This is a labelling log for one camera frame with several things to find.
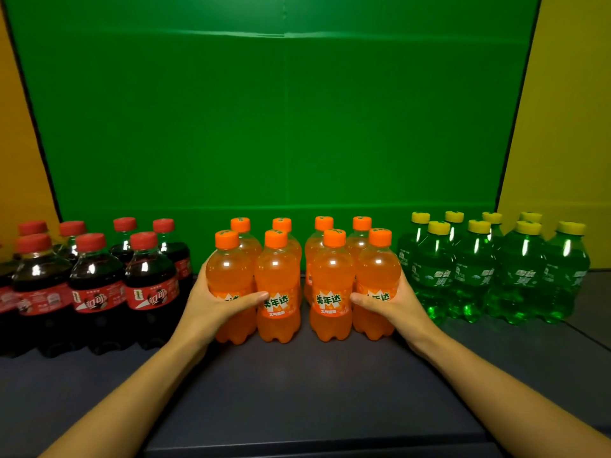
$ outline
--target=mirinda bottle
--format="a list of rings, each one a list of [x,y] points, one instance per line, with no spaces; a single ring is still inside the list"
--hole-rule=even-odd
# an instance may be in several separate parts
[[[397,293],[401,278],[401,263],[390,250],[392,233],[384,228],[374,228],[369,232],[369,246],[356,261],[357,292],[386,302]],[[382,315],[354,305],[352,316],[355,330],[365,333],[372,341],[382,336],[390,336],[395,330]]]
[[[352,260],[354,260],[356,263],[361,251],[365,247],[369,246],[371,217],[354,217],[352,219],[352,229],[354,231],[346,238],[346,250],[350,253]],[[356,291],[356,277],[352,290]]]
[[[316,257],[316,253],[324,247],[323,233],[325,230],[332,230],[332,228],[333,217],[319,215],[314,220],[314,229],[316,229],[316,231],[305,242],[304,295],[309,304],[312,304],[312,274],[310,273],[310,266],[312,265],[314,257]]]
[[[237,231],[223,230],[214,236],[216,251],[206,265],[208,288],[215,297],[234,300],[254,292],[252,261],[240,250]],[[232,341],[239,345],[256,330],[256,308],[251,307],[232,316],[216,333],[220,343]]]
[[[326,230],[323,249],[312,261],[310,326],[318,339],[344,340],[352,329],[350,293],[355,282],[355,262],[346,250],[344,230]]]
[[[248,217],[231,219],[231,229],[237,231],[240,235],[240,249],[248,255],[254,269],[256,267],[256,258],[259,257],[263,248],[258,239],[250,234],[250,219]]]
[[[256,288],[270,293],[256,312],[256,327],[265,342],[278,339],[286,344],[301,325],[299,260],[287,246],[285,231],[268,230],[265,248],[256,260]]]
[[[285,231],[288,236],[288,244],[286,247],[293,251],[295,257],[299,260],[299,274],[301,275],[301,257],[303,255],[303,249],[301,248],[301,244],[297,241],[291,231],[293,230],[293,222],[291,219],[286,217],[278,217],[272,221],[272,228],[278,231]],[[297,283],[297,295],[299,297],[299,306],[301,307],[301,278],[299,279],[299,283]]]

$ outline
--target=green wall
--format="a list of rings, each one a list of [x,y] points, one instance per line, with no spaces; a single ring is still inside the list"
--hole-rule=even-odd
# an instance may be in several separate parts
[[[494,208],[538,0],[4,0],[64,220]]]

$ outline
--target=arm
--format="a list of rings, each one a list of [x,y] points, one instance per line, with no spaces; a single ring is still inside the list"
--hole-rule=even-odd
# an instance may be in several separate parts
[[[414,352],[454,387],[486,429],[517,457],[611,456],[611,440],[447,336],[426,315],[401,276],[388,305],[366,295],[351,298],[385,316]]]
[[[41,458],[136,455],[176,387],[202,360],[218,328],[235,313],[268,298],[267,292],[257,292],[231,302],[217,299],[208,290],[205,270],[206,264],[170,341],[57,439]]]

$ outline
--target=black strip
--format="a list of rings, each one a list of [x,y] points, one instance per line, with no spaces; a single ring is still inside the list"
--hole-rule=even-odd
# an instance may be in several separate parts
[[[30,92],[27,89],[26,76],[23,73],[23,68],[21,67],[21,59],[19,58],[19,53],[17,51],[17,44],[15,42],[15,36],[13,35],[13,29],[11,27],[11,22],[9,20],[9,9],[6,6],[5,0],[0,0],[0,6],[2,6],[3,17],[4,17],[4,25],[6,26],[6,31],[9,34],[9,41],[11,42],[11,48],[13,49],[13,57],[15,58],[15,64],[17,64],[17,70],[19,71],[19,79],[21,80],[21,88],[23,89],[23,94],[26,98],[27,110],[30,114],[30,120],[32,121],[32,127],[34,128],[34,134],[36,135],[36,142],[38,144],[40,159],[42,161],[42,165],[45,168],[46,180],[49,184],[49,189],[51,190],[51,196],[53,197],[53,205],[55,206],[55,212],[57,214],[57,218],[60,222],[63,221],[62,213],[59,210],[59,202],[57,201],[57,194],[55,192],[55,186],[53,185],[53,179],[51,178],[51,171],[49,170],[49,163],[46,160],[45,150],[42,146],[42,138],[40,137],[40,130],[38,127],[38,123],[36,122],[36,117],[34,116],[34,106],[32,105],[32,99],[30,97]]]
[[[517,111],[520,108],[520,100],[522,99],[522,91],[524,90],[524,81],[526,80],[526,70],[529,67],[530,61],[530,50],[533,47],[533,39],[535,38],[535,30],[537,29],[537,21],[539,20],[539,10],[541,9],[541,0],[537,0],[537,7],[535,8],[535,20],[533,22],[532,29],[530,30],[530,42],[529,50],[526,54],[526,61],[524,61],[524,69],[522,70],[522,81],[520,82],[520,92],[517,94],[516,111],[513,114],[513,122],[511,123],[511,132],[509,132],[509,141],[507,142],[507,149],[505,150],[505,160],[503,161],[503,169],[500,173],[499,188],[497,189],[497,197],[494,201],[494,211],[499,209],[500,193],[503,190],[503,182],[505,181],[505,171],[507,170],[507,162],[509,161],[509,149],[511,148],[511,142],[513,141],[513,132],[516,129]]]
[[[575,326],[573,326],[572,324],[563,321],[562,323],[564,323],[565,325],[569,326],[569,328],[575,330],[576,332],[578,332],[579,334],[581,334],[583,337],[585,337],[586,339],[591,340],[594,344],[597,344],[598,346],[601,346],[603,349],[608,350],[609,352],[611,352],[611,347],[607,347],[605,344],[603,344],[600,341],[597,341],[596,339],[594,339],[592,336],[588,335],[587,333],[584,333],[583,331],[581,331],[579,328],[576,328]]]

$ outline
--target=yellow wall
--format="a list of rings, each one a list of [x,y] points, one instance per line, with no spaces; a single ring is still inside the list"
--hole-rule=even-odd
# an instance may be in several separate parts
[[[611,267],[611,0],[543,0],[499,212],[587,224],[592,268]]]
[[[56,232],[58,220],[1,13],[0,97],[0,254],[6,256],[18,223],[43,219]]]

